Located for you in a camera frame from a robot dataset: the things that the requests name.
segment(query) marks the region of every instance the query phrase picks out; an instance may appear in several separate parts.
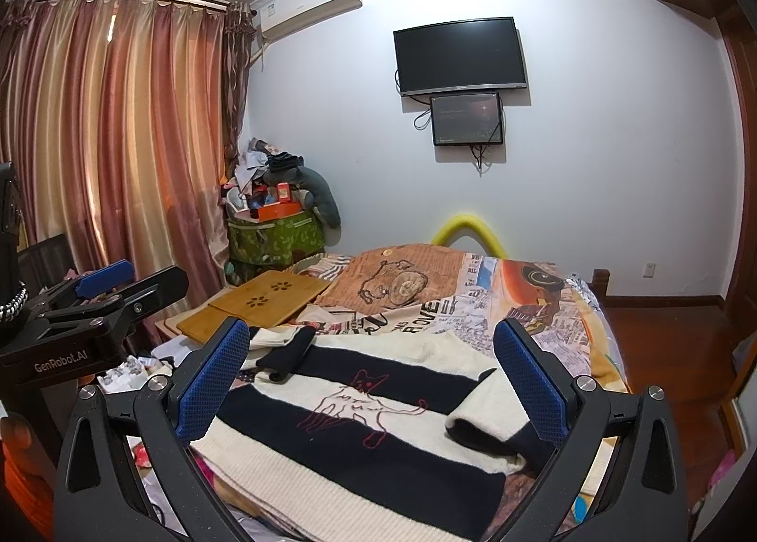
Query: baseboard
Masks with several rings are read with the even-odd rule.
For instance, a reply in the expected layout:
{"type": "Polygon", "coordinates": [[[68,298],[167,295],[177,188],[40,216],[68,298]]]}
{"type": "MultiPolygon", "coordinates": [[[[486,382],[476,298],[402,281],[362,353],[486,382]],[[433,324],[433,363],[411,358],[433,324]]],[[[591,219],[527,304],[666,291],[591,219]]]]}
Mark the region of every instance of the baseboard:
{"type": "Polygon", "coordinates": [[[725,301],[719,294],[708,296],[606,296],[605,307],[719,307],[725,301]]]}

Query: orange car print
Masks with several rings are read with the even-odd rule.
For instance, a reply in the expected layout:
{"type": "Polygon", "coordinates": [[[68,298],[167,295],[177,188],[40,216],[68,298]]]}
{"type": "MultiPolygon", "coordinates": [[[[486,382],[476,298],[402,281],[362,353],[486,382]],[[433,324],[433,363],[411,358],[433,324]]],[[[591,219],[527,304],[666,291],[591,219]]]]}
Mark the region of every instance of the orange car print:
{"type": "Polygon", "coordinates": [[[531,262],[502,260],[502,276],[510,298],[517,306],[507,313],[529,334],[538,334],[552,324],[560,309],[560,292],[565,283],[531,262]]]}

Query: monitor screen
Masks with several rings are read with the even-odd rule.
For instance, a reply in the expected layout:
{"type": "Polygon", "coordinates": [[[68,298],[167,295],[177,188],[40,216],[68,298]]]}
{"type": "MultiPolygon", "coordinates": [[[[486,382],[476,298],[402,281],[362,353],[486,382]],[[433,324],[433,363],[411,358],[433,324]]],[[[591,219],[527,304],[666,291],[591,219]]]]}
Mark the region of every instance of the monitor screen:
{"type": "Polygon", "coordinates": [[[431,97],[434,145],[500,145],[502,106],[500,95],[448,93],[431,97]]]}
{"type": "Polygon", "coordinates": [[[395,53],[403,96],[526,86],[512,17],[395,31],[395,53]]]}

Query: television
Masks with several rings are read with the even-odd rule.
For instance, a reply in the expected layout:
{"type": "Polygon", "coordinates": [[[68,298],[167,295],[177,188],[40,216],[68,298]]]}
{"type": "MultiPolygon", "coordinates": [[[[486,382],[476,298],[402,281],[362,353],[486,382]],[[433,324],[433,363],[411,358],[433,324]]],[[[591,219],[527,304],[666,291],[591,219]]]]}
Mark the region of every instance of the television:
{"type": "Polygon", "coordinates": [[[395,31],[400,94],[526,87],[512,17],[453,21],[395,31]]]}

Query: pink curtain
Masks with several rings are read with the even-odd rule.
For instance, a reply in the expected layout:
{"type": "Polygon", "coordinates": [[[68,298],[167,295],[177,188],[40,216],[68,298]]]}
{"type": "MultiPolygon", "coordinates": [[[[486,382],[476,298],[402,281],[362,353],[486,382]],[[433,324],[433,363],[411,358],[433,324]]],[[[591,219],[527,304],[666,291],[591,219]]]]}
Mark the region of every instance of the pink curtain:
{"type": "Polygon", "coordinates": [[[180,266],[190,289],[173,311],[217,292],[228,258],[223,22],[158,0],[37,2],[0,83],[2,155],[18,166],[29,237],[67,233],[81,271],[180,266]]]}

